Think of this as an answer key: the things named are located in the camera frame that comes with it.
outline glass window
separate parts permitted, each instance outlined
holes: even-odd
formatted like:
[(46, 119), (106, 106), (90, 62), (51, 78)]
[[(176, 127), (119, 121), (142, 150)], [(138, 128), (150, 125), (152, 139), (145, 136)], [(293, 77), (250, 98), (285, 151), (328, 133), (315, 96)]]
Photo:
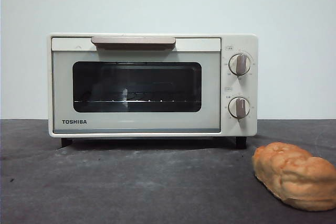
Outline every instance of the glass window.
[(197, 62), (96, 62), (73, 65), (77, 112), (196, 112), (202, 70)]

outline bread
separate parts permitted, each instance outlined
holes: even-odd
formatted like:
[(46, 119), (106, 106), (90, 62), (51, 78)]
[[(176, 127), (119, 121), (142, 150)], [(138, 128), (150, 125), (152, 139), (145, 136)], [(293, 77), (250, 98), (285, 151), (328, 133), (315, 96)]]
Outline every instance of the bread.
[(323, 211), (336, 207), (336, 169), (292, 144), (271, 143), (252, 157), (255, 175), (275, 197), (292, 207)]

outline bread roll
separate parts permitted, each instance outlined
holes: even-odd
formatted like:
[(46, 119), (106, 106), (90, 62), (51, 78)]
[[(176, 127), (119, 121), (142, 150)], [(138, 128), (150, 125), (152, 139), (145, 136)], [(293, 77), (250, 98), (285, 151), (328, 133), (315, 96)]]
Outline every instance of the bread roll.
[(323, 211), (336, 207), (336, 169), (292, 144), (271, 143), (252, 157), (255, 175), (275, 197), (292, 207)]

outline timer knob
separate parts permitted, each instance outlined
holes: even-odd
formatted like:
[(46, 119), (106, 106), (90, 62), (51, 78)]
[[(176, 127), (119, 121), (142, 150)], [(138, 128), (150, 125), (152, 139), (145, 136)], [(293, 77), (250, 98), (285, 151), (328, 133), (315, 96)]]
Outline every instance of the timer knob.
[(237, 75), (242, 76), (250, 70), (250, 59), (246, 54), (233, 55), (229, 61), (230, 71)]
[(250, 112), (250, 104), (242, 97), (233, 98), (228, 106), (230, 114), (237, 118), (242, 119)]

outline gray countertop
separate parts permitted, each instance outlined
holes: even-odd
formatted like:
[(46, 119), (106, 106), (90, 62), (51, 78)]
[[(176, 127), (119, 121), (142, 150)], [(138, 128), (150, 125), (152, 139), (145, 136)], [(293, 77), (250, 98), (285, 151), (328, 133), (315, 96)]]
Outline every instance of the gray countertop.
[(254, 177), (255, 149), (276, 141), (336, 165), (336, 120), (260, 120), (246, 150), (234, 138), (60, 148), (46, 120), (1, 120), (2, 223), (336, 223), (336, 210), (286, 206)]

